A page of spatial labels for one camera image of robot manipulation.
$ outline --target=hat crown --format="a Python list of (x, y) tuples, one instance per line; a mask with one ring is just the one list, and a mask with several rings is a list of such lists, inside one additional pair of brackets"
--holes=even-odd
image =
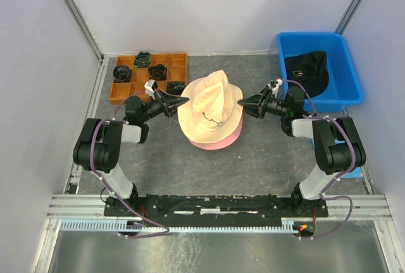
[(192, 93), (192, 109), (201, 125), (214, 129), (228, 120), (234, 108), (232, 91), (223, 70), (204, 78)]

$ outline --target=orange compartment tray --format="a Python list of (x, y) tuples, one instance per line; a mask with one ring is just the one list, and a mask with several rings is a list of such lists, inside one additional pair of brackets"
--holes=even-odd
[[(119, 56), (116, 66), (126, 65), (131, 71), (131, 82), (111, 84), (109, 101), (112, 105), (118, 105), (129, 96), (145, 91), (145, 83), (149, 81), (148, 68), (135, 68), (134, 60), (136, 56)], [(151, 66), (163, 64), (167, 67), (167, 80), (157, 81), (158, 88), (167, 91), (167, 84), (172, 81), (180, 81), (187, 85), (187, 55), (186, 53), (160, 53), (152, 54)], [(138, 95), (143, 101), (149, 101), (147, 94)]]

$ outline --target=straw hat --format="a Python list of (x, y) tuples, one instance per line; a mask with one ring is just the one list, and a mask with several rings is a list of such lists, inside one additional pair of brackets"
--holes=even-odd
[(186, 102), (177, 109), (178, 121), (187, 138), (196, 143), (216, 143), (238, 127), (243, 107), (239, 87), (228, 83), (223, 70), (191, 82), (184, 89)]

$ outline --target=black baseball cap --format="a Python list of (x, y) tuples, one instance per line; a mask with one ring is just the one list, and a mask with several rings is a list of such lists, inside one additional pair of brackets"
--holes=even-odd
[(327, 53), (313, 51), (284, 59), (287, 79), (300, 83), (309, 96), (319, 96), (329, 84)]

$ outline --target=metal floor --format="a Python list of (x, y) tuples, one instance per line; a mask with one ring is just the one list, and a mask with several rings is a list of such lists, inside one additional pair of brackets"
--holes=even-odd
[[(319, 232), (337, 224), (319, 222)], [(178, 233), (123, 239), (116, 233), (61, 231), (52, 273), (384, 273), (373, 222), (350, 222), (334, 235)]]

